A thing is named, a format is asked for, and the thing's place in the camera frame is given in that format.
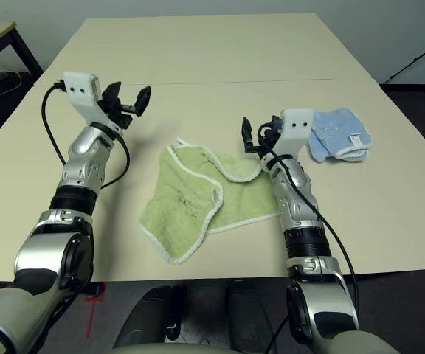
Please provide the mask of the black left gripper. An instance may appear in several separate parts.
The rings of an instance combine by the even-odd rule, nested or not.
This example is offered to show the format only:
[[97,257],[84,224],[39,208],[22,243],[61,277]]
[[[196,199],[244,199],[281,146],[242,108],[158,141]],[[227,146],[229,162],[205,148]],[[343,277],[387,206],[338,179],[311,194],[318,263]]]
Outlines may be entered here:
[[134,105],[123,105],[118,98],[121,82],[111,83],[102,93],[100,107],[107,117],[126,130],[133,122],[134,117],[142,116],[148,107],[151,98],[151,87],[146,86],[137,95]]

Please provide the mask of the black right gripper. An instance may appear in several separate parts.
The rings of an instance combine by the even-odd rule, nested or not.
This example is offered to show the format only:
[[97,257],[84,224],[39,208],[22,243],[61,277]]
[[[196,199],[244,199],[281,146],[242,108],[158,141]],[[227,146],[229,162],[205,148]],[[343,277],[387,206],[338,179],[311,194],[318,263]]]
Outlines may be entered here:
[[269,122],[263,123],[258,128],[258,145],[254,145],[252,127],[249,120],[244,117],[241,126],[241,136],[245,147],[245,153],[269,153],[280,138],[282,126],[282,119],[276,115],[272,115],[272,119]]

